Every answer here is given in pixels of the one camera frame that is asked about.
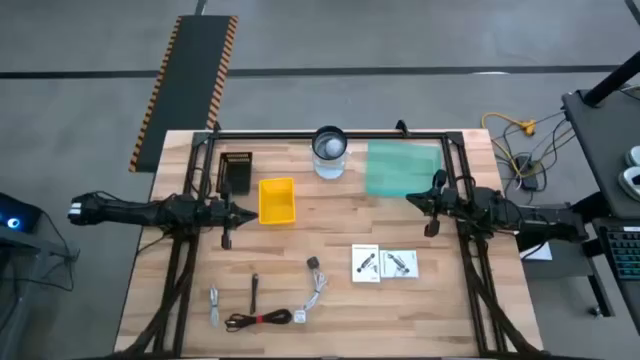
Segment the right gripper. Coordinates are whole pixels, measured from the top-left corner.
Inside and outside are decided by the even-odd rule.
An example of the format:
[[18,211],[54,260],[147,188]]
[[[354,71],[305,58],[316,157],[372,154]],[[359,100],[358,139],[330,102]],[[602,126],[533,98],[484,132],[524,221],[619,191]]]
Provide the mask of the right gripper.
[[406,199],[413,206],[430,217],[424,230],[426,237],[435,237],[439,234],[438,216],[446,214],[456,204],[458,193],[456,190],[445,187],[447,176],[448,173],[445,170],[438,170],[433,176],[430,190],[406,195]]

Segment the teal translucent plastic bin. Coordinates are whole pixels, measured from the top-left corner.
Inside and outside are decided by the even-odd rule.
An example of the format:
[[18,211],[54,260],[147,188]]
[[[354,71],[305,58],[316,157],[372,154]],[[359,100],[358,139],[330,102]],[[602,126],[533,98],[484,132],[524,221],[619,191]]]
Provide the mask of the teal translucent plastic bin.
[[441,169],[439,146],[371,140],[366,161],[366,192],[371,196],[402,197],[432,187]]

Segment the black power box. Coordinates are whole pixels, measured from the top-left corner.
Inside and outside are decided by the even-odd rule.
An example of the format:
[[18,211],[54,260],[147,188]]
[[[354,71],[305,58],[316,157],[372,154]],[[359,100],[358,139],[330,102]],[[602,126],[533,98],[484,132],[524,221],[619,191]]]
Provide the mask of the black power box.
[[525,191],[536,191],[538,180],[535,170],[535,162],[528,155],[515,157],[516,169],[520,172],[519,188]]

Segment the wide white instruction booklet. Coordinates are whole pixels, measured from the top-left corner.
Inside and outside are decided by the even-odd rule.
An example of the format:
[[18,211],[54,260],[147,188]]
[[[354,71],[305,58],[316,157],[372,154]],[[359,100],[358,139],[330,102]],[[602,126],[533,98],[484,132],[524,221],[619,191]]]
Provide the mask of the wide white instruction booklet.
[[415,250],[381,250],[382,279],[418,278],[418,259]]

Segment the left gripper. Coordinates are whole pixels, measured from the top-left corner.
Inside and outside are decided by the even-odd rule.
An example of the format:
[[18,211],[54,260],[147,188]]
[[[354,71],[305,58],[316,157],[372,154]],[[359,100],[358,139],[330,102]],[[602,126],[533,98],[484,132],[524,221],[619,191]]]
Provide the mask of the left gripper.
[[256,220],[258,214],[254,211],[237,206],[237,215],[245,217],[237,217],[235,219],[235,215],[233,213],[233,202],[231,201],[231,186],[227,183],[224,183],[221,187],[221,190],[222,192],[219,195],[214,195],[210,198],[210,206],[213,208],[216,226],[219,226],[223,229],[221,236],[221,247],[223,249],[231,249],[231,232],[235,229],[235,227],[238,228],[247,223],[250,223],[251,221]]

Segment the black keyboard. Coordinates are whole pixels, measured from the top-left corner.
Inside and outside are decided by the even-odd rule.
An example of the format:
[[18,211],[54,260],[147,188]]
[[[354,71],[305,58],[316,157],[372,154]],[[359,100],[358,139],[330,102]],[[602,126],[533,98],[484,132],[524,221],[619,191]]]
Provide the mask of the black keyboard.
[[599,235],[614,275],[640,281],[640,226],[600,226]]

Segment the tall white instruction booklet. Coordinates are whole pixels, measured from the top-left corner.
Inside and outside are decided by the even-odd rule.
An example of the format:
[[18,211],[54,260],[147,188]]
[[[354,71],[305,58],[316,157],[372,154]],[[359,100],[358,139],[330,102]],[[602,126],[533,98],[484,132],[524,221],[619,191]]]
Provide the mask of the tall white instruction booklet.
[[353,244],[351,248],[353,283],[379,283],[380,252],[373,244]]

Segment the white paper sheet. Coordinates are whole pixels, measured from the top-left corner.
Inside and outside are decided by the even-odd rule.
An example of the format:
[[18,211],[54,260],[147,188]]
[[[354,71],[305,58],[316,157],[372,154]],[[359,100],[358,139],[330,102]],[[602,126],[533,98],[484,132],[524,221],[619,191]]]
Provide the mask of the white paper sheet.
[[551,248],[548,242],[536,245],[533,248],[524,250],[520,253],[522,260],[540,260],[551,261],[553,259]]

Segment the black device with blue light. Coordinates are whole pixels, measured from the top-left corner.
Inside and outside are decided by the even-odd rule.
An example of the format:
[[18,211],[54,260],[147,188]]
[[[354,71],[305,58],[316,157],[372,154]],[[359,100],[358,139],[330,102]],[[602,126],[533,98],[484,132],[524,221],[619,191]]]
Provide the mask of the black device with blue light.
[[43,211],[7,194],[0,193],[0,226],[33,233]]

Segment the black hazard-striped floor mat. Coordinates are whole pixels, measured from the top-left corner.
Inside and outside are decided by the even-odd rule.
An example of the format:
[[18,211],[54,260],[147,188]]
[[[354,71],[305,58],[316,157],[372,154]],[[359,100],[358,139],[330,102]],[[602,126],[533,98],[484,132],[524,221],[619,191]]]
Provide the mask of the black hazard-striped floor mat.
[[167,132],[216,127],[238,22],[236,16],[177,18],[129,161],[130,172],[157,170]]

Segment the black desk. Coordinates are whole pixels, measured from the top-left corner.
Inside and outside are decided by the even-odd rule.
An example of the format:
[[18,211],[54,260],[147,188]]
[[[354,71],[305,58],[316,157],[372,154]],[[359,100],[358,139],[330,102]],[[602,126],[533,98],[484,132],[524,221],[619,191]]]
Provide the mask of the black desk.
[[611,212],[620,219],[640,219],[640,201],[627,195],[618,182],[627,168],[626,153],[640,145],[640,100],[616,91],[593,108],[575,92],[563,95],[562,102]]

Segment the black aluminium table frame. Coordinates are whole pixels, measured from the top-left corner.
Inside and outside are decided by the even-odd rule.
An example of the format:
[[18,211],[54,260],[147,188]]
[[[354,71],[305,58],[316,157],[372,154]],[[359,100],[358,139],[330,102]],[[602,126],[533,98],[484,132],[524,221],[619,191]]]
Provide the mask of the black aluminium table frame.
[[[404,198],[368,197],[365,191],[369,138],[392,135],[396,141],[437,146],[450,140],[454,174],[461,173],[458,143],[464,143],[467,163],[478,186],[501,187],[489,133],[482,129],[356,130],[365,138],[349,139],[346,173],[324,181],[312,168],[313,130],[231,131],[214,139],[215,180],[219,153],[253,153],[251,194],[235,201],[258,209],[257,186],[268,178],[293,178],[296,222],[263,226],[252,221],[231,235],[232,250],[220,247],[220,230],[202,233],[182,342],[174,341],[179,303],[170,312],[162,357],[196,358],[374,358],[475,357],[478,342],[469,307],[461,262],[460,241],[452,219],[440,217],[440,234],[423,236],[428,219]],[[162,298],[171,256],[164,240],[135,261],[126,305],[114,350],[132,345],[153,317]],[[488,256],[501,307],[526,340],[542,348],[524,270],[513,237],[496,234]],[[383,279],[380,283],[351,281],[351,247],[415,249],[418,279]],[[226,332],[224,320],[248,312],[250,278],[258,273],[258,312],[306,302],[313,290],[306,260],[317,256],[328,284],[305,324],[258,324]],[[209,288],[219,289],[219,327],[212,326]]]

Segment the grey metal stand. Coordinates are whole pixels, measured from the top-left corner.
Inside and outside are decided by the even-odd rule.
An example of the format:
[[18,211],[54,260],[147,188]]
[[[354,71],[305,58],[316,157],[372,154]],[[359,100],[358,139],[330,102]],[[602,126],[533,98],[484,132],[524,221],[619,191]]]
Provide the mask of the grey metal stand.
[[67,245],[58,245],[52,242],[39,239],[33,234],[15,232],[8,228],[0,228],[0,243],[9,244],[11,248],[7,250],[7,265],[14,274],[17,273],[18,265],[15,258],[19,254],[32,257],[30,270],[24,278],[17,275],[10,278],[0,279],[7,282],[12,291],[12,298],[0,319],[0,360],[16,360],[16,352],[20,338],[24,335],[28,323],[30,306],[36,297],[36,285],[50,286],[63,289],[67,288],[54,283],[44,281],[45,265],[49,257],[57,256],[62,259],[62,264],[73,263],[77,257],[74,256]]

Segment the black pole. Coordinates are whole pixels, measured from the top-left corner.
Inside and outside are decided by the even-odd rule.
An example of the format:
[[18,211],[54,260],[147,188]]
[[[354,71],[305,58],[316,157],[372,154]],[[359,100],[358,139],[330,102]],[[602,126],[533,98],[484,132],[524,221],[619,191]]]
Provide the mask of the black pole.
[[589,107],[597,107],[605,98],[640,72],[640,50],[612,71],[606,78],[581,96]]

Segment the black mesh basket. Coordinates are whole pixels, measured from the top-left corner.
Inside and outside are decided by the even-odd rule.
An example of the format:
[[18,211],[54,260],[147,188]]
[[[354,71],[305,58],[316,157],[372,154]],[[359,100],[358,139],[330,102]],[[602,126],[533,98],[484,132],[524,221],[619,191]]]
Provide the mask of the black mesh basket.
[[220,154],[216,192],[248,195],[251,190],[252,153],[223,152]]

